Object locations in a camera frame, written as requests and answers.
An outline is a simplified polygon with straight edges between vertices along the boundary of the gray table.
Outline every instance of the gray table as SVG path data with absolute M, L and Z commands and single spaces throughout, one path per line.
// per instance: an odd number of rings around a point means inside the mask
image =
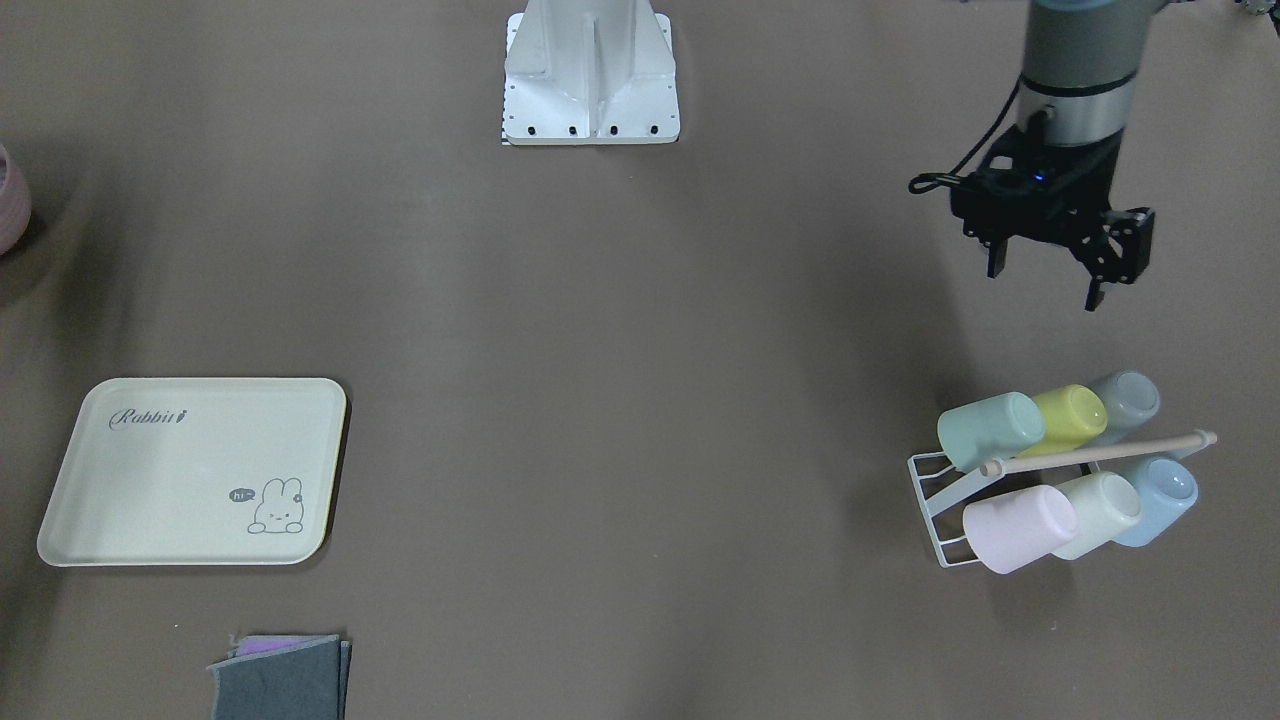
M 0 716 L 205 717 L 228 635 L 355 642 L 348 717 L 1274 717 L 1280 44 L 1155 22 L 1117 205 L 1155 259 L 1085 314 L 937 193 L 1020 3 L 658 4 L 671 146 L 498 143 L 502 3 L 0 6 Z M 1133 366 L 1221 446 L 1143 551 L 936 566 L 937 414 Z M 332 537 L 285 569 L 35 552 L 83 393 L 325 375 Z

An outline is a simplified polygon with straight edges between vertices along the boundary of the black cable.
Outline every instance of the black cable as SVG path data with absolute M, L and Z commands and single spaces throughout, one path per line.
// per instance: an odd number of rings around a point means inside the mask
M 991 127 L 987 128 L 986 133 L 983 133 L 982 140 L 979 140 L 978 143 L 974 145 L 968 154 L 965 154 L 963 160 L 956 163 L 956 167 L 951 168 L 951 172 L 920 173 L 914 178 L 911 178 L 911 182 L 906 183 L 906 191 L 910 192 L 911 195 L 924 195 L 925 192 L 937 190 L 943 184 L 950 187 L 959 184 L 960 177 L 956 176 L 956 173 L 963 170 L 964 167 L 969 164 L 969 160 L 973 160 L 973 156 L 977 155 L 978 151 L 982 150 L 984 145 L 987 145 L 987 141 L 991 140 L 991 136 L 996 135 L 996 131 L 1000 129 L 1000 124 L 1005 122 L 1005 115 L 1009 114 L 1009 109 L 1014 106 L 1014 99 L 1018 97 L 1018 88 L 1019 86 L 1021 86 L 1021 83 L 1023 83 L 1021 78 L 1018 78 L 1018 82 L 1014 83 L 1014 90 L 1009 94 L 1009 99 L 1005 100 L 1005 106 L 1001 108 L 1000 114 L 996 115 L 996 122 L 991 123 Z

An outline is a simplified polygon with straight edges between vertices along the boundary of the yellow cup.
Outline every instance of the yellow cup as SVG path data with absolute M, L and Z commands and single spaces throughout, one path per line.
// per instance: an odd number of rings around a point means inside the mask
M 1075 450 L 1107 429 L 1107 409 L 1089 388 L 1070 384 L 1037 395 L 1032 400 L 1044 414 L 1044 439 L 1019 457 Z

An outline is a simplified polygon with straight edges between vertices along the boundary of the folded cloth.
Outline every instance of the folded cloth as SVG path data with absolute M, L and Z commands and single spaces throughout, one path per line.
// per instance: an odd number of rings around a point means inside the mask
M 212 720 L 342 720 L 349 666 L 351 643 L 338 635 L 244 638 L 209 666 Z

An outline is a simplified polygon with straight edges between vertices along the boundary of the light pink cup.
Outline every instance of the light pink cup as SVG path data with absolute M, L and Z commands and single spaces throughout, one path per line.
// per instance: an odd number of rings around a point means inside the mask
M 27 232 L 31 220 L 31 188 L 27 178 L 0 145 L 0 255 L 9 251 Z
M 1001 575 L 1062 547 L 1079 529 L 1071 501 L 1050 486 L 974 502 L 964 509 L 963 523 L 973 553 Z

